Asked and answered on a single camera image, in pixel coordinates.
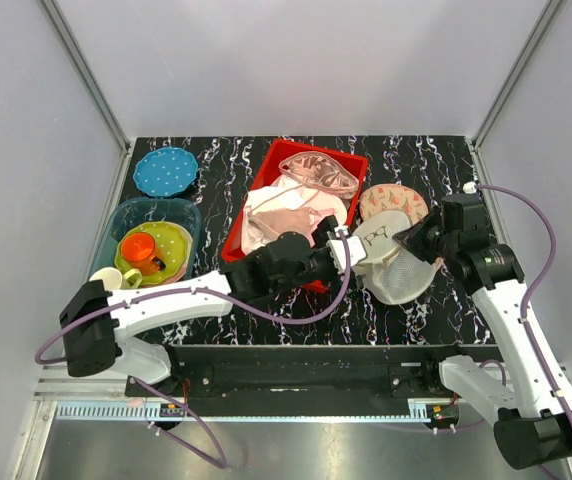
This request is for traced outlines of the white mesh laundry bag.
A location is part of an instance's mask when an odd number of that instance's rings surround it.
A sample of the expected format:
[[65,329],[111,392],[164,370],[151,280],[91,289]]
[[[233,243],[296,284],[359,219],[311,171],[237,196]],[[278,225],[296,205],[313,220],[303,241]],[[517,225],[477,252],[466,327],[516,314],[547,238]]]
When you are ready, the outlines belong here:
[[417,259],[404,249],[394,235],[411,227],[410,217],[395,210],[384,210],[363,221],[354,231],[366,251],[366,258],[353,268],[363,286],[386,305],[415,300],[432,284],[443,265]]

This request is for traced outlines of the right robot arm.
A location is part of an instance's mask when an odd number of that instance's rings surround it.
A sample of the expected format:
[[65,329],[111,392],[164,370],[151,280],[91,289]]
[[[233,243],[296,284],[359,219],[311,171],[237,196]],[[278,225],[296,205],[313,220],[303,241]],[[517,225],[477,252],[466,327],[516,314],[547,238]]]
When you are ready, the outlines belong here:
[[529,305],[532,287],[515,253],[487,228],[483,201],[457,194],[395,239],[421,261],[443,260],[490,327],[512,382],[506,387],[471,357],[455,355],[425,366],[421,387],[466,400],[492,426],[504,460],[522,470],[572,457],[572,384]]

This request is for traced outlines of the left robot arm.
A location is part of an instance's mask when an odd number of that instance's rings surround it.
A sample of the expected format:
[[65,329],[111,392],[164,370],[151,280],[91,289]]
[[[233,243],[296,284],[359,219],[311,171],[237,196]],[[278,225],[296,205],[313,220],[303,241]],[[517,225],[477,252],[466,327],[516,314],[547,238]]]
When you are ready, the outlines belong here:
[[159,345],[139,334],[169,324],[223,317],[234,308],[275,323],[296,318],[260,310],[283,291],[320,281],[348,287],[352,268],[364,260],[362,241],[328,217],[307,240],[286,232],[241,260],[186,281],[144,289],[108,290],[102,281],[83,284],[60,315],[67,373],[83,378],[113,370],[137,377],[162,396],[181,386],[182,372]]

